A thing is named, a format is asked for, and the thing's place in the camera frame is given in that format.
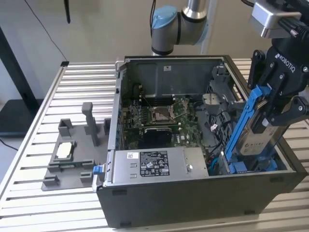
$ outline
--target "circuit board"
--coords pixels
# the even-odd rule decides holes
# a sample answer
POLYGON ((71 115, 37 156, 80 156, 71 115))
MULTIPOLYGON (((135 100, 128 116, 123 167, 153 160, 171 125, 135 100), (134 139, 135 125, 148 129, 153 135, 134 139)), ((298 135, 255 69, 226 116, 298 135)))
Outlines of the circuit board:
POLYGON ((161 132, 166 136, 165 147, 201 147, 206 153, 193 103, 188 98, 175 98, 172 105, 166 106, 142 106, 134 100, 123 108, 122 115, 125 149, 145 148, 146 133, 156 131, 152 134, 153 143, 147 148, 155 147, 156 134, 161 132))

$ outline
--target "black stand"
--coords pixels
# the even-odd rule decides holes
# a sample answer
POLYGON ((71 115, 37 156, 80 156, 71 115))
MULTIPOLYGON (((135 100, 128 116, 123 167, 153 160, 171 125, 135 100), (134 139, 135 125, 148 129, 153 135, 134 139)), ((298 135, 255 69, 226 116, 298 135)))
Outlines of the black stand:
POLYGON ((0 111, 0 137, 24 137, 40 107, 0 27, 0 59, 22 100, 10 100, 0 111))

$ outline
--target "motherboard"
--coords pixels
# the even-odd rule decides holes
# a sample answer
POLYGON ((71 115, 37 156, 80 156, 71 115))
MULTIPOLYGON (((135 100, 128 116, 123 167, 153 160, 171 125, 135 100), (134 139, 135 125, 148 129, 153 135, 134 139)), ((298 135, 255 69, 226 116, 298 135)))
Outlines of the motherboard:
POLYGON ((185 146, 206 152, 190 98, 132 100, 121 121, 127 150, 185 146))

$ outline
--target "open computer tower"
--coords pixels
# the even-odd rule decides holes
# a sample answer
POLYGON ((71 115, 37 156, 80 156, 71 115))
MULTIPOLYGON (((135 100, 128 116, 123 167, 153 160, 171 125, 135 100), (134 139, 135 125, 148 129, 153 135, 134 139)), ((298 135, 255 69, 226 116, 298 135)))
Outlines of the open computer tower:
POLYGON ((249 96, 246 85, 229 56, 125 58, 105 176, 96 183, 110 227, 259 214, 294 189, 307 172, 283 138, 268 151, 274 170, 258 170, 253 157, 248 172, 213 165, 249 96))

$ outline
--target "table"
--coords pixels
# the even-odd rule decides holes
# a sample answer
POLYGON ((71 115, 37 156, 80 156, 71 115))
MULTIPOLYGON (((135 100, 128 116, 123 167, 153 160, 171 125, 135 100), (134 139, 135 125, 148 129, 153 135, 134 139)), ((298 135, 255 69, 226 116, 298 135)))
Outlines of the table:
MULTIPOLYGON (((248 79, 250 59, 235 59, 248 79)), ((111 117, 115 63, 70 63, 61 67, 8 173, 0 185, 0 231, 111 231, 91 188, 41 191, 62 118, 85 124, 84 101, 100 123, 111 117)), ((293 124, 284 138, 309 171, 309 122, 293 124)), ((259 216, 132 228, 134 231, 309 231, 309 177, 292 193, 277 196, 259 216)))

